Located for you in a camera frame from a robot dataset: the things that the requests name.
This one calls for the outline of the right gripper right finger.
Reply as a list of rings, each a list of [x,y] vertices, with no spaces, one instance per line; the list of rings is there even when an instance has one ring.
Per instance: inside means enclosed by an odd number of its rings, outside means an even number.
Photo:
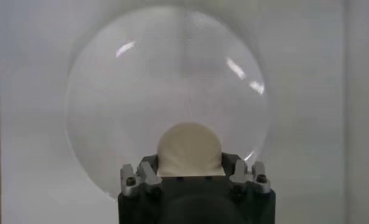
[[[271,183],[266,176],[264,163],[255,161],[251,169],[248,169],[245,160],[238,155],[222,153],[222,168],[228,178],[230,190],[234,194],[244,195],[251,183],[253,191],[257,194],[271,192]]]

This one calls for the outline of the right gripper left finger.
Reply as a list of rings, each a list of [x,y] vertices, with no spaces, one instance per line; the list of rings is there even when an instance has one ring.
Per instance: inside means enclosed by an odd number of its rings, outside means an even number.
[[[142,158],[136,172],[131,164],[124,164],[120,169],[121,194],[126,197],[136,197],[144,188],[146,193],[158,194],[162,191],[162,178],[157,175],[157,155]]]

